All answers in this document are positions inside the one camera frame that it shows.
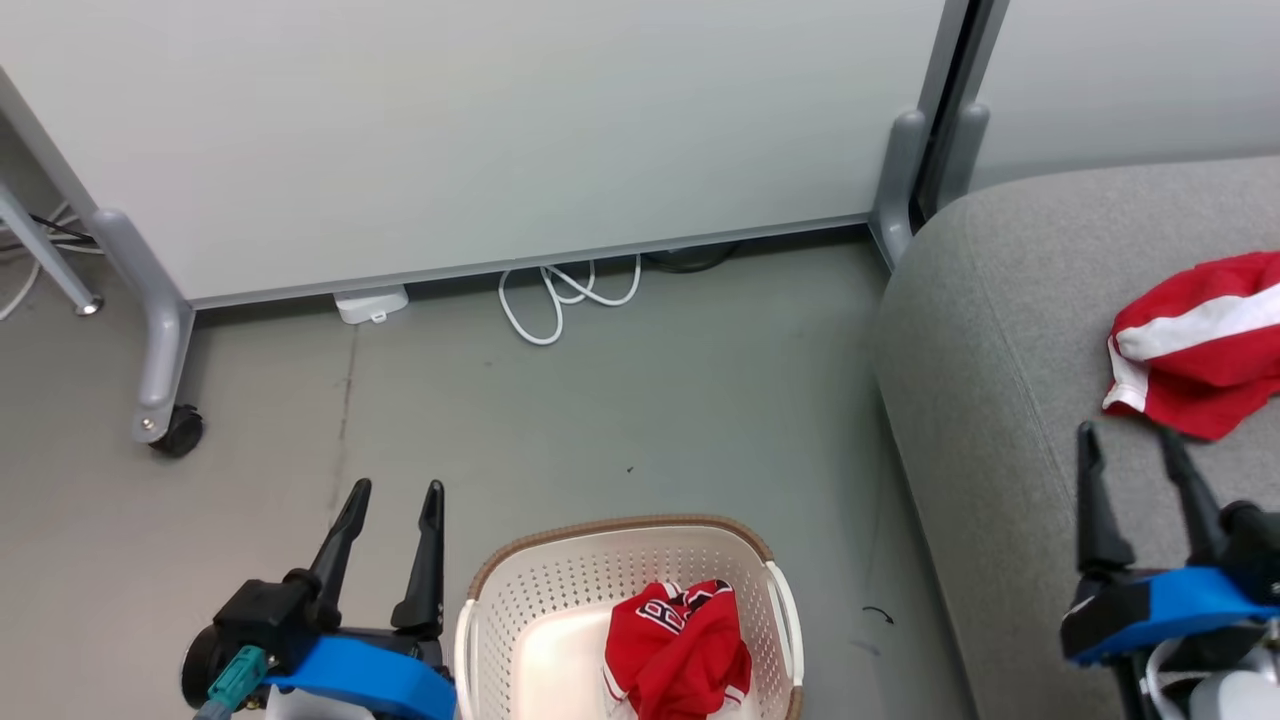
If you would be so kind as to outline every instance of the laundry basket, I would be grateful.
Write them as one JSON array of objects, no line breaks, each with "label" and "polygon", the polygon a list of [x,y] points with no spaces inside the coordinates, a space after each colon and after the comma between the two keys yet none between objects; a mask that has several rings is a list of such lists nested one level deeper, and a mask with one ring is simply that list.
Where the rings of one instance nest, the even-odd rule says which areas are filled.
[{"label": "laundry basket", "polygon": [[611,611],[649,583],[733,585],[751,688],[740,717],[800,716],[804,644],[791,588],[768,546],[708,515],[605,520],[530,536],[476,574],[453,670],[463,720],[604,720]]}]

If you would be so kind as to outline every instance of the concrete floor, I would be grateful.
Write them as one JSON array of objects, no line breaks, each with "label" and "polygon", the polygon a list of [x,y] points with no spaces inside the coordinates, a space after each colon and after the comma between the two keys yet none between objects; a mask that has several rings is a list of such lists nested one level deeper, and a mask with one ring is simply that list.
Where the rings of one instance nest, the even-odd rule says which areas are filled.
[{"label": "concrete floor", "polygon": [[[0,259],[0,302],[28,261]],[[716,512],[759,532],[795,591],[806,717],[972,717],[869,369],[886,282],[869,242],[646,272],[630,305],[566,309],[549,348],[511,331],[493,278],[420,287],[381,325],[344,325],[324,300],[212,313],[184,392],[207,432],[180,461],[129,441],[142,319],[104,261],[76,264],[108,299],[99,316],[73,316],[42,278],[0,323],[8,715],[189,716],[187,643],[242,580],[308,564],[369,477],[347,624],[385,626],[433,478],[448,497],[445,638],[511,539]],[[540,286],[511,296],[526,327],[549,328]]]}]

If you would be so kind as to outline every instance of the gray fabric upholstery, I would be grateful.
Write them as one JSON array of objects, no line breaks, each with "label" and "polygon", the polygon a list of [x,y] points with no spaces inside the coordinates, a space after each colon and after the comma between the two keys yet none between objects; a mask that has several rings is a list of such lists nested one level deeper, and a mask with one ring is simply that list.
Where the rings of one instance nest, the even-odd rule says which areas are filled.
[{"label": "gray fabric upholstery", "polygon": [[[1197,263],[1280,250],[1280,158],[1093,170],[965,197],[890,282],[876,368],[983,720],[1120,717],[1064,662],[1075,427],[1100,414],[1115,314]],[[1151,429],[1101,420],[1120,525],[1146,566],[1185,539]],[[1280,398],[1192,448],[1225,502],[1280,509]]]}]

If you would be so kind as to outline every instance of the black mark on floor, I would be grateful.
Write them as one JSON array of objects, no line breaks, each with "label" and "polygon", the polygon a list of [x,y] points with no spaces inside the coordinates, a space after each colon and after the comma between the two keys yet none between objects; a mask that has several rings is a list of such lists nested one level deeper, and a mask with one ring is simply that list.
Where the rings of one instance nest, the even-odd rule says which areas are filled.
[{"label": "black mark on floor", "polygon": [[347,474],[347,418],[351,415],[351,391],[356,387],[356,350],[360,347],[360,325],[352,328],[351,356],[347,357],[347,388],[342,393],[342,420],[338,423],[338,459],[333,469],[333,493],[329,496],[329,514],[338,511]]},{"label": "black mark on floor", "polygon": [[897,623],[893,621],[892,618],[888,616],[888,612],[884,612],[883,610],[881,610],[879,607],[876,607],[874,605],[868,605],[867,607],[863,607],[863,610],[864,611],[865,610],[870,610],[873,612],[879,612],[881,615],[884,616],[884,621],[888,623],[890,625],[896,625],[897,624]]},{"label": "black mark on floor", "polygon": [[879,648],[873,646],[872,643],[864,643],[863,641],[849,641],[849,644],[854,647],[860,647],[867,652],[872,653],[873,656],[879,657]]}]

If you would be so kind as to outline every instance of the caster wheel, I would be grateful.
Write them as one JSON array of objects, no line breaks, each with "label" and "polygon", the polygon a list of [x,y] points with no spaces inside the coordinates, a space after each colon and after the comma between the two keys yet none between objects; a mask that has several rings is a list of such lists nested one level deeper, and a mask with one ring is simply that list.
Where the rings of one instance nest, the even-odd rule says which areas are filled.
[{"label": "caster wheel", "polygon": [[205,437],[205,419],[192,405],[178,405],[169,415],[169,432],[151,443],[151,448],[168,457],[183,457]]}]

